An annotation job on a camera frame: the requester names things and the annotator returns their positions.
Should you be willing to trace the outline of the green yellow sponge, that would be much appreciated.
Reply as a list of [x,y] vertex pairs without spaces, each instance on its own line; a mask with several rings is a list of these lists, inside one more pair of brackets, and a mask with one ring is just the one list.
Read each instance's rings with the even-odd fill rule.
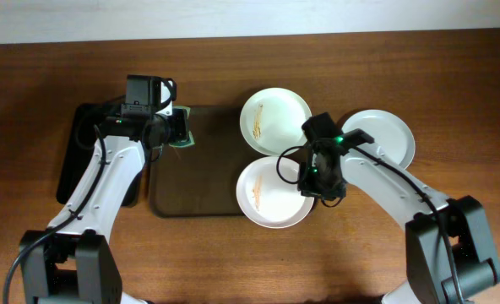
[[173,148],[188,148],[195,145],[189,126],[191,109],[186,106],[175,106],[170,116],[171,136],[169,145]]

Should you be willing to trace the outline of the white plate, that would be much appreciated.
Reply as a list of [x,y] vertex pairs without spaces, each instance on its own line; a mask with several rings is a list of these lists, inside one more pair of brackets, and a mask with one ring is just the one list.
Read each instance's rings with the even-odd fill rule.
[[278,157],[267,156],[249,164],[238,177],[236,201],[252,222],[270,229],[294,226],[307,217],[314,198],[304,197],[296,185],[278,175]]
[[360,128],[370,134],[386,155],[406,169],[414,159],[416,141],[407,124],[394,114],[382,110],[364,110],[350,116],[342,131],[348,133]]
[[302,124],[311,116],[310,107],[297,93],[267,88],[245,102],[239,125],[252,149],[263,155],[278,156],[290,147],[307,142]]

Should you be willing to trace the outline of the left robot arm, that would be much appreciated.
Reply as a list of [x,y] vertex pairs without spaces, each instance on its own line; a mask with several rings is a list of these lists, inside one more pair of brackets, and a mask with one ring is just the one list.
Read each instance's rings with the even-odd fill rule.
[[164,146],[192,144],[190,110],[115,115],[94,126],[90,162],[62,210],[43,231],[26,231],[13,269],[28,303],[135,303],[124,292],[109,247],[128,189]]

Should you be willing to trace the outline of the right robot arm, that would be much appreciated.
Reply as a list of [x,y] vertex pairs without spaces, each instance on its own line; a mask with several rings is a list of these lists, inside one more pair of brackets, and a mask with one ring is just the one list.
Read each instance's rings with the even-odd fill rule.
[[306,131],[307,161],[298,187],[322,202],[354,185],[405,233],[406,281],[382,303],[466,303],[500,284],[500,261],[481,203],[450,198],[389,158],[362,130]]

